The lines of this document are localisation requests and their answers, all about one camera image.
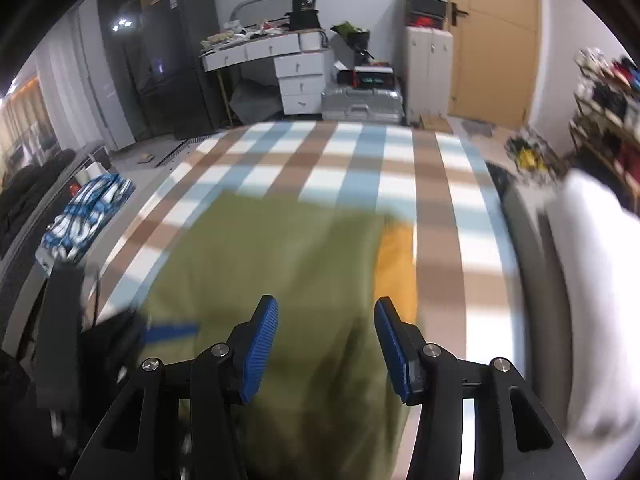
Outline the olive green orange jacket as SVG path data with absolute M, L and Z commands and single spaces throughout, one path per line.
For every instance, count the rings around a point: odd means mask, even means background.
M 196 326 L 151 342 L 165 363 L 194 358 L 250 318 L 262 296 L 279 322 L 258 393 L 234 421 L 261 479 L 387 479 L 408 411 L 375 333 L 375 301 L 416 318 L 413 227 L 388 214 L 224 192 L 180 235 L 143 312 Z

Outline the blue white patterned cloth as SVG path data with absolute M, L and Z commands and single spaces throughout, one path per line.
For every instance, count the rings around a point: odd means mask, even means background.
M 135 190 L 119 174 L 88 181 L 44 231 L 39 248 L 53 262 L 78 263 Z

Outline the plaid checkered bed sheet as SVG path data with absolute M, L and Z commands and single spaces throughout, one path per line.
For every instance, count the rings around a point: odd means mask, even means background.
M 116 238 L 101 271 L 101 318 L 142 309 L 179 236 L 224 192 L 288 194 L 410 223 L 411 322 L 459 358 L 525 366 L 518 262 L 486 162 L 467 140 L 407 127 L 261 122 L 198 144 Z

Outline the white pillow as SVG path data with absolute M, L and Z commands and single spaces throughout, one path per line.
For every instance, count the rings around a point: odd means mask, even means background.
M 572 323 L 567 440 L 589 479 L 616 479 L 639 446 L 639 218 L 573 169 L 546 205 Z

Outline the black refrigerator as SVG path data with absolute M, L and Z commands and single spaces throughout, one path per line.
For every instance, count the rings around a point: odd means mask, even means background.
M 191 139 L 230 125 L 201 41 L 219 30 L 215 0 L 98 0 L 103 47 L 134 140 Z

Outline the white desk with drawers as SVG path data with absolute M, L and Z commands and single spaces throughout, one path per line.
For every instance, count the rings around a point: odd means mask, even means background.
M 240 124 L 281 116 L 319 116 L 332 81 L 334 52 L 321 29 L 232 41 L 201 54 L 216 74 L 224 106 Z

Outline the silver aluminium suitcase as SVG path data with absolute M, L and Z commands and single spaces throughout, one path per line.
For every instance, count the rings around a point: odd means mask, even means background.
M 332 86 L 322 92 L 321 115 L 334 122 L 399 125 L 405 117 L 404 101 L 397 90 Z

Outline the wooden shoe rack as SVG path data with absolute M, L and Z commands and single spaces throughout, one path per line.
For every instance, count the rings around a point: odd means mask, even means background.
M 639 206 L 639 65 L 622 55 L 610 60 L 598 48 L 574 56 L 579 78 L 570 120 L 576 152 L 586 152 L 629 206 Z

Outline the black box on suitcase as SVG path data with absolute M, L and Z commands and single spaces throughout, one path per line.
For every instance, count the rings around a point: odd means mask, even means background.
M 338 70 L 336 82 L 353 89 L 394 90 L 395 71 L 390 66 L 360 65 L 351 70 Z

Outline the white narrow cabinet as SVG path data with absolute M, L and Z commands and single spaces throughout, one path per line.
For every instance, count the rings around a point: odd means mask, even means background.
M 405 28 L 405 108 L 410 124 L 422 115 L 446 117 L 454 36 L 434 28 Z

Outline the yellow black toolbox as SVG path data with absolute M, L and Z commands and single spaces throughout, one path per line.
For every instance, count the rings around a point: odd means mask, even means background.
M 404 0 L 405 25 L 443 29 L 449 0 Z

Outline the wooden door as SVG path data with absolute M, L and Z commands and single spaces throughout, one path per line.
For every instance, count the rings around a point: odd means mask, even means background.
M 449 0 L 450 115 L 524 126 L 538 70 L 539 10 L 539 0 Z

